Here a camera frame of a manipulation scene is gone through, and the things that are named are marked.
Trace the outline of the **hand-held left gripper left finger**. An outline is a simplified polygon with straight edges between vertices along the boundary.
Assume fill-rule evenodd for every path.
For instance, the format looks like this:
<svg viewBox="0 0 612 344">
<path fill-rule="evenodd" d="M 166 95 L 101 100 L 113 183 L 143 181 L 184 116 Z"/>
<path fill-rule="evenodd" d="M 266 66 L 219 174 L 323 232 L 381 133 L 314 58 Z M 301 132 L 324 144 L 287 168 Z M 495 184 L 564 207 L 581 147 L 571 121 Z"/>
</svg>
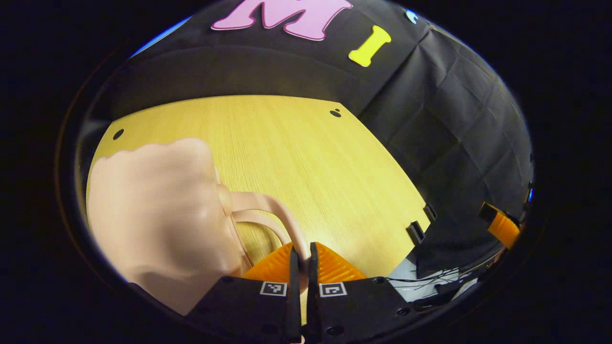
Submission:
<svg viewBox="0 0 612 344">
<path fill-rule="evenodd" d="M 300 294 L 299 257 L 288 243 L 244 277 L 221 277 L 186 321 L 239 344 L 300 344 Z"/>
</svg>

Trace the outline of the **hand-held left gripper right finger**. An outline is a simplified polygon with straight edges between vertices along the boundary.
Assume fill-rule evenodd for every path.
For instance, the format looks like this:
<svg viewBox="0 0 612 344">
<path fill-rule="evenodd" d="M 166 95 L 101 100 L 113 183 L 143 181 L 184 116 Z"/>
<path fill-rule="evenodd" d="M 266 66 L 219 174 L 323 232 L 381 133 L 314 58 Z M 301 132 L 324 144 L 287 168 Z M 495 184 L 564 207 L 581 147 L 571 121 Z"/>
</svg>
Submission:
<svg viewBox="0 0 612 344">
<path fill-rule="evenodd" d="M 307 344 L 378 343 L 417 321 L 413 303 L 385 277 L 322 283 L 323 262 L 315 242 L 310 250 Z"/>
</svg>

